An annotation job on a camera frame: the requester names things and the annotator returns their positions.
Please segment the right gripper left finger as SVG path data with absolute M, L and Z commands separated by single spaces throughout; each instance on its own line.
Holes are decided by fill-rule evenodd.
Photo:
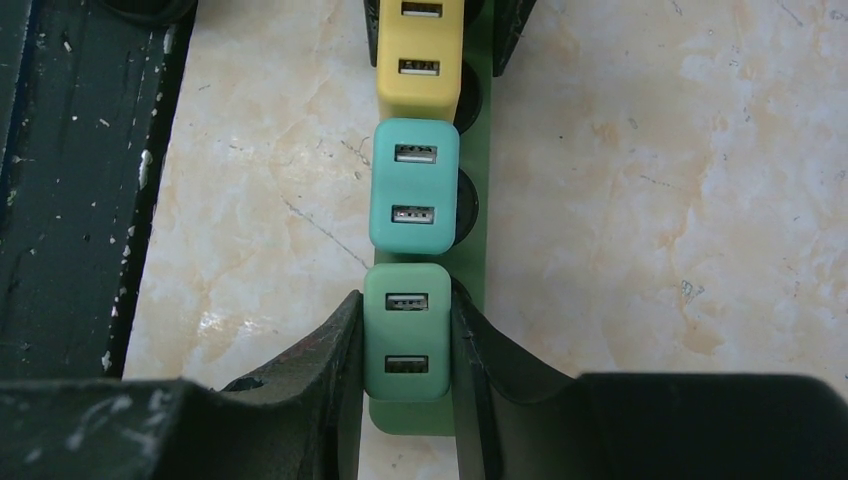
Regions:
M 363 296 L 222 390 L 186 379 L 5 381 L 5 479 L 354 479 Z

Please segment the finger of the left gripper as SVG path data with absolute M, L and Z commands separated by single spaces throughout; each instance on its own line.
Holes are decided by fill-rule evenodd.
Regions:
M 377 66 L 377 42 L 379 27 L 379 0 L 363 0 L 366 37 L 368 42 L 369 61 L 372 67 Z
M 503 75 L 536 0 L 494 0 L 492 21 L 492 76 Z

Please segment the light green plug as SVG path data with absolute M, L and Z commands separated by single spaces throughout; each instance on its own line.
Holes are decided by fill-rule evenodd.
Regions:
M 382 263 L 365 275 L 364 378 L 379 401 L 428 402 L 450 386 L 451 277 L 435 263 Z

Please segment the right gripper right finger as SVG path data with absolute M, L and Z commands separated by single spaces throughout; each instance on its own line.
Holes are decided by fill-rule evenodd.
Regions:
M 847 405 L 798 375 L 570 377 L 452 291 L 464 479 L 843 479 Z

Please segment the green power strip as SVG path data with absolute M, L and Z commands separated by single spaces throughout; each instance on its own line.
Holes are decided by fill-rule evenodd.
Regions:
M 476 307 L 485 301 L 487 203 L 492 80 L 493 2 L 463 1 L 464 33 L 461 89 L 454 120 L 460 136 L 455 241 L 439 255 L 396 254 L 375 246 L 375 264 L 435 263 L 451 277 L 452 291 L 461 285 Z M 400 402 L 369 398 L 374 425 L 392 435 L 450 436 L 454 432 L 450 386 L 435 401 Z

